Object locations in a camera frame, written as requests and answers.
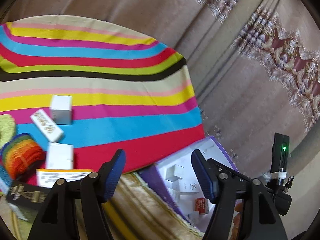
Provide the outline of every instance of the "red stripe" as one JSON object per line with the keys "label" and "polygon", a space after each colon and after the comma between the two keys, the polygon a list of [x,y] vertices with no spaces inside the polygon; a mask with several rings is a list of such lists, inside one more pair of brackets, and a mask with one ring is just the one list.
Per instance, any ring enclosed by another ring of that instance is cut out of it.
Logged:
{"label": "red stripe", "polygon": [[[121,148],[127,156],[123,170],[123,173],[127,173],[155,163],[203,138],[204,130],[200,124],[193,128],[129,141],[77,148],[74,149],[74,168],[98,171]],[[36,185],[36,176],[32,176],[28,183]]]}
{"label": "red stripe", "polygon": [[158,55],[141,59],[104,59],[87,57],[37,57],[20,55],[8,50],[0,43],[0,55],[18,67],[34,65],[77,65],[93,67],[140,68],[150,67],[165,61],[174,54],[174,49],[166,48]]}

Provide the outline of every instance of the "rainbow striped knit item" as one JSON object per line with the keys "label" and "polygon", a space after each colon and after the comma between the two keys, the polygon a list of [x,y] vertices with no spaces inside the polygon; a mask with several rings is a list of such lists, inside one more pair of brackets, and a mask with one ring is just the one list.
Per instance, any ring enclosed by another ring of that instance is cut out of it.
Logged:
{"label": "rainbow striped knit item", "polygon": [[44,160],[41,147],[28,133],[18,134],[1,151],[2,163],[12,179],[23,174],[35,161]]}

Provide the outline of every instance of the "small white box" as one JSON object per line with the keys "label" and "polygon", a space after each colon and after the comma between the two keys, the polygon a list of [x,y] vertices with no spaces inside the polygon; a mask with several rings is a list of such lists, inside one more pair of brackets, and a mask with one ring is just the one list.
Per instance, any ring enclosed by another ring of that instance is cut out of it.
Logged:
{"label": "small white box", "polygon": [[49,143],[45,168],[52,170],[73,169],[73,145]]}
{"label": "small white box", "polygon": [[72,96],[53,95],[50,104],[50,114],[56,124],[71,124]]}
{"label": "small white box", "polygon": [[196,194],[199,188],[199,183],[195,179],[178,179],[172,183],[172,189],[177,190],[180,195]]}
{"label": "small white box", "polygon": [[183,178],[184,168],[179,165],[173,165],[170,168],[167,168],[167,173],[165,179],[171,182],[176,181],[177,179]]}
{"label": "small white box", "polygon": [[188,220],[193,225],[197,225],[199,223],[199,221],[200,221],[199,211],[193,211],[191,214],[189,214],[188,215]]}
{"label": "small white box", "polygon": [[174,190],[174,189],[172,189],[172,188],[167,188],[167,190],[168,190],[170,196],[172,197],[173,201],[175,203],[177,203],[179,201],[179,199],[180,199],[179,192]]}
{"label": "small white box", "polygon": [[30,118],[50,142],[57,142],[63,136],[63,131],[51,120],[43,109],[36,111]]}

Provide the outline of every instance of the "blue gripper pad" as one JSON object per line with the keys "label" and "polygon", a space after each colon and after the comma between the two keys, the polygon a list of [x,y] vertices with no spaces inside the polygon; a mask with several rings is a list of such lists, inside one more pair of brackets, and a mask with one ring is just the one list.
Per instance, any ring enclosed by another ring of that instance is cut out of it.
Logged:
{"label": "blue gripper pad", "polygon": [[191,164],[204,197],[209,199],[211,203],[215,203],[215,199],[219,196],[218,178],[213,173],[213,169],[205,160],[200,150],[194,150],[191,154]]}
{"label": "blue gripper pad", "polygon": [[110,173],[106,179],[106,187],[104,192],[104,199],[108,200],[113,197],[113,194],[116,190],[116,186],[118,185],[120,176],[122,174],[124,165],[125,165],[125,152],[122,149],[119,149],[113,159],[111,160],[111,163],[113,163],[113,166],[110,170]]}

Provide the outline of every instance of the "yellow stripe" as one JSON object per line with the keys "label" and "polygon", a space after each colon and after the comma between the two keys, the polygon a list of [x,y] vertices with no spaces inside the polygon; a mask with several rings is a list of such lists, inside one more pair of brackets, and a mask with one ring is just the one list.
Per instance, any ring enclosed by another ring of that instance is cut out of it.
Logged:
{"label": "yellow stripe", "polygon": [[[192,85],[187,86],[177,94],[166,97],[150,97],[136,95],[110,95],[103,93],[95,94],[57,94],[61,96],[72,96],[73,106],[96,106],[96,105],[116,105],[116,106],[177,106],[195,96]],[[52,94],[31,95],[0,100],[0,112],[25,108],[49,107]]]}
{"label": "yellow stripe", "polygon": [[126,224],[121,220],[121,218],[119,217],[113,206],[110,204],[110,202],[102,204],[102,207],[108,214],[108,217],[113,221],[113,224],[118,228],[118,230],[127,240],[139,240],[138,238],[136,238],[134,233],[132,233],[129,230]]}
{"label": "yellow stripe", "polygon": [[51,170],[51,169],[37,169],[37,171],[45,172],[92,172],[92,169],[82,169],[82,170]]}
{"label": "yellow stripe", "polygon": [[10,29],[12,35],[21,37],[36,37],[58,40],[100,41],[124,45],[149,45],[155,41],[155,39],[152,37],[149,37],[147,39],[130,39],[109,34],[89,33],[84,31],[12,27],[12,22],[8,22],[7,27]]}
{"label": "yellow stripe", "polygon": [[143,67],[143,68],[115,68],[115,67],[93,67],[93,66],[79,66],[79,65],[34,65],[26,67],[18,67],[9,60],[0,55],[0,67],[8,73],[22,73],[39,70],[74,70],[97,73],[108,73],[118,75],[152,75],[160,73],[173,64],[177,63],[183,56],[178,52],[172,54],[165,61],[158,65]]}

